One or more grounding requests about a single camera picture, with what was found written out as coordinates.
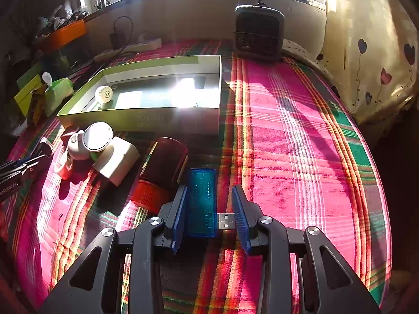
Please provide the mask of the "black rectangular power bank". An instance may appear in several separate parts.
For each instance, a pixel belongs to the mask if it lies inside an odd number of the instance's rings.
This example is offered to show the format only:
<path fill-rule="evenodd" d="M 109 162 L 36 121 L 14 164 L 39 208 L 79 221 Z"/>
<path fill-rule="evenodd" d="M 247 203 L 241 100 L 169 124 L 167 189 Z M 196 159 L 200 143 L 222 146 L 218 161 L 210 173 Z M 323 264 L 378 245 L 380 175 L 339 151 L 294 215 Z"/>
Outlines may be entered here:
<path fill-rule="evenodd" d="M 48 158 L 53 154 L 53 144 L 46 137 L 42 137 L 31 153 L 31 158 L 46 155 Z"/>

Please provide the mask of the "white round plug adapter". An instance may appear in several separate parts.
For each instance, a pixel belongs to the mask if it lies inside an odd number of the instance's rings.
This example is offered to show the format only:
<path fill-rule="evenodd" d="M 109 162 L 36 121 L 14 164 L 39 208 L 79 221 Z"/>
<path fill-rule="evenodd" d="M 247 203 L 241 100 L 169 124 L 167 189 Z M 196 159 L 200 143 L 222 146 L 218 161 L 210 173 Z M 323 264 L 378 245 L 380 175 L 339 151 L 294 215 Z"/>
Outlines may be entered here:
<path fill-rule="evenodd" d="M 73 160 L 88 160 L 93 153 L 105 150 L 113 138 L 112 127 L 105 122 L 96 122 L 85 130 L 78 130 L 70 136 L 67 152 Z"/>

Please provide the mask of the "white wall charger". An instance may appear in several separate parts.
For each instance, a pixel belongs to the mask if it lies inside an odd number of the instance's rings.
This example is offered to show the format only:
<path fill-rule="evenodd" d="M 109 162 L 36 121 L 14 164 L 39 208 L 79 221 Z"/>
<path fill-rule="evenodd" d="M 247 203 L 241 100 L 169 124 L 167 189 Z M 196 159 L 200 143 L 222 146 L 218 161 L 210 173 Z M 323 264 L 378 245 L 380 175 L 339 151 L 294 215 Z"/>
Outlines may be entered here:
<path fill-rule="evenodd" d="M 95 161 L 93 168 L 112 184 L 119 186 L 139 157 L 134 145 L 115 136 Z"/>

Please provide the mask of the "small white cylinder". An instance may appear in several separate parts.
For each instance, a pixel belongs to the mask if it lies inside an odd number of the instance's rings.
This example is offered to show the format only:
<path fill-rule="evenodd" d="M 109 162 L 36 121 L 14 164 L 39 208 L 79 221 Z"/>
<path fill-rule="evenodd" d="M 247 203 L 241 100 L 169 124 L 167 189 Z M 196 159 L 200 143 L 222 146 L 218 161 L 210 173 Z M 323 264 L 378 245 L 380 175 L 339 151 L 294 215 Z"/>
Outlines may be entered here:
<path fill-rule="evenodd" d="M 113 90 L 109 86 L 99 86 L 95 90 L 95 101 L 99 104 L 107 104 L 112 100 Z"/>

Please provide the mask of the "blue usb stick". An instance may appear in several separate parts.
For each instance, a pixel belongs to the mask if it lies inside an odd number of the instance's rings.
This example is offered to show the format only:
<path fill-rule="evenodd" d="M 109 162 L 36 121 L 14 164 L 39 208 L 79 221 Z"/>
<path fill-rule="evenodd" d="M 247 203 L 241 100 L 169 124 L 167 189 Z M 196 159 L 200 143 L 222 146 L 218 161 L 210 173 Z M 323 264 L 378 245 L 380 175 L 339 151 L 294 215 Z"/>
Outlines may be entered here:
<path fill-rule="evenodd" d="M 190 169 L 186 195 L 185 234 L 193 238 L 216 237 L 234 230 L 234 215 L 217 212 L 217 173 L 214 169 Z"/>

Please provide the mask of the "brown bottle red cap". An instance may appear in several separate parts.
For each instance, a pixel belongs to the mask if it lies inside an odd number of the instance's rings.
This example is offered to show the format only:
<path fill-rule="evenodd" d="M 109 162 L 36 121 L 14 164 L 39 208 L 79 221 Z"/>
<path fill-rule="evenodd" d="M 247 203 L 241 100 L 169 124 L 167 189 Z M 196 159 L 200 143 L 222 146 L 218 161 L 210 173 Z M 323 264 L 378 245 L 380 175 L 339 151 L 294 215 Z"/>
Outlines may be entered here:
<path fill-rule="evenodd" d="M 157 139 L 139 171 L 131 201 L 149 213 L 158 214 L 162 205 L 173 200 L 188 158 L 188 148 L 178 140 Z"/>

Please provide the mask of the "yellow snack packet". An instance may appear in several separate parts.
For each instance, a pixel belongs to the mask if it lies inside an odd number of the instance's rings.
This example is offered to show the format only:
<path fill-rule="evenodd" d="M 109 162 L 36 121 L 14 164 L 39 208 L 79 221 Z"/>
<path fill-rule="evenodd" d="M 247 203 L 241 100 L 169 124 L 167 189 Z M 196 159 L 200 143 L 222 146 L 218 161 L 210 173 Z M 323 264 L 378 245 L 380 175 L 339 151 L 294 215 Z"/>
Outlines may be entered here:
<path fill-rule="evenodd" d="M 46 89 L 48 85 L 42 84 L 38 89 L 31 92 L 31 103 L 28 109 L 28 125 L 37 126 L 40 120 L 45 116 L 46 109 Z"/>

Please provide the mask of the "yellow green box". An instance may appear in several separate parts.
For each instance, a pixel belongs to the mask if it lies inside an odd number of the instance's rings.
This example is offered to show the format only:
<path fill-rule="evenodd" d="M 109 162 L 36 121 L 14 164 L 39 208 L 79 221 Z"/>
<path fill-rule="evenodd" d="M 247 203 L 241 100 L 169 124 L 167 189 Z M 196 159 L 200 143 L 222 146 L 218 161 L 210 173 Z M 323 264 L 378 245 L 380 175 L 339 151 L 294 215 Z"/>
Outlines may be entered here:
<path fill-rule="evenodd" d="M 36 63 L 16 81 L 19 92 L 14 96 L 14 101 L 25 118 L 28 115 L 32 91 L 42 85 L 42 71 L 42 63 Z"/>

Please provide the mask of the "green tissue pack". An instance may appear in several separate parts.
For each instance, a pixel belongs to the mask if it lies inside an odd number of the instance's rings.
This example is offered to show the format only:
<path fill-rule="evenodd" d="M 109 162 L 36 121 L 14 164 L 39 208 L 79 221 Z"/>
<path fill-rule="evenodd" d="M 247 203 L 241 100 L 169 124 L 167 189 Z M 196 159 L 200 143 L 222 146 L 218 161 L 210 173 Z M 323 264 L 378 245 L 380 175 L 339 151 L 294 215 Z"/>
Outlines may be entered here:
<path fill-rule="evenodd" d="M 49 117 L 65 98 L 74 94 L 73 82 L 67 77 L 53 81 L 49 72 L 43 72 L 42 80 L 47 84 L 45 112 L 46 116 Z"/>

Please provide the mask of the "orange tray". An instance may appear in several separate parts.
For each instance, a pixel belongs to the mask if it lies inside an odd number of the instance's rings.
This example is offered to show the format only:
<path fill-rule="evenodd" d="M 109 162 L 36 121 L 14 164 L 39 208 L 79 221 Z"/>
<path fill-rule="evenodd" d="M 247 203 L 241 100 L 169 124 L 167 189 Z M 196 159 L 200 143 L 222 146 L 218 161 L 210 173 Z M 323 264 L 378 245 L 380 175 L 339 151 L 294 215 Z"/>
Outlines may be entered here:
<path fill-rule="evenodd" d="M 37 50 L 45 55 L 50 55 L 63 46 L 87 34 L 87 27 L 84 20 L 75 21 L 67 26 L 58 29 L 48 37 L 35 45 Z"/>

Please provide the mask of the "green white cardboard box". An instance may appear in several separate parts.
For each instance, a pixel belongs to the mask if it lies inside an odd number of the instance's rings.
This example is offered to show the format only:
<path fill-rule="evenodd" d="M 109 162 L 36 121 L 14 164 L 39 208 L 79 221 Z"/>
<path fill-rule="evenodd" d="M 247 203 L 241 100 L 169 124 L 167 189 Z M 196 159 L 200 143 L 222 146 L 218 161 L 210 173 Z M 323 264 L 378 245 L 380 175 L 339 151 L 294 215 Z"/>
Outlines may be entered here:
<path fill-rule="evenodd" d="M 112 87 L 107 104 L 99 86 Z M 103 121 L 114 131 L 217 135 L 222 96 L 219 55 L 157 58 L 98 72 L 61 108 L 65 127 Z"/>

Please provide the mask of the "white power strip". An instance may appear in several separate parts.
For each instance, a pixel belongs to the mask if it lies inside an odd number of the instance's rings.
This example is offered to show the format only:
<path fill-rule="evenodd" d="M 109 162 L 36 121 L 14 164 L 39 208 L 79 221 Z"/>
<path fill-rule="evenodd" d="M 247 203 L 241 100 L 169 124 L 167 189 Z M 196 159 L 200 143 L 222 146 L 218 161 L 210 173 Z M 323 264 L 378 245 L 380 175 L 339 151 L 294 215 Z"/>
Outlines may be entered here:
<path fill-rule="evenodd" d="M 126 46 L 123 50 L 117 49 L 117 50 L 105 50 L 101 52 L 98 55 L 95 55 L 94 61 L 95 63 L 104 62 L 106 60 L 109 60 L 110 58 L 114 57 L 118 54 L 123 53 L 143 53 L 148 52 L 152 50 L 156 50 L 162 46 L 162 40 L 160 38 L 156 38 L 150 41 L 143 41 L 141 43 L 137 44 L 131 44 Z"/>

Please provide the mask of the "heart pattern curtain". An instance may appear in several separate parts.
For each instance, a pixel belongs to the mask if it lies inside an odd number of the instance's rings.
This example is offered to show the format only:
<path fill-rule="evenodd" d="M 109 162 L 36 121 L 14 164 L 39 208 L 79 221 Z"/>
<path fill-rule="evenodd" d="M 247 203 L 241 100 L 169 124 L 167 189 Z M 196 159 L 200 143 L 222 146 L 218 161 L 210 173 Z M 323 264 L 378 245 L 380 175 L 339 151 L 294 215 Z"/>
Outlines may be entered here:
<path fill-rule="evenodd" d="M 418 30 L 398 0 L 325 0 L 318 60 L 359 124 L 395 114 L 417 91 Z"/>

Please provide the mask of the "black small fan heater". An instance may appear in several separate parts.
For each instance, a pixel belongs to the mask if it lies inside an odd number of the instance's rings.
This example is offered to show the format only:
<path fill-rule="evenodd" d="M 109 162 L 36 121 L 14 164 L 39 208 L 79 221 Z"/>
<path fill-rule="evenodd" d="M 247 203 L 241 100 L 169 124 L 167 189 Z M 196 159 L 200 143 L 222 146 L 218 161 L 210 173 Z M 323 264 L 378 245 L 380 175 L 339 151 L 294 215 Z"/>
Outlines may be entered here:
<path fill-rule="evenodd" d="M 234 10 L 234 52 L 246 58 L 278 61 L 282 56 L 285 16 L 265 4 L 241 4 Z"/>

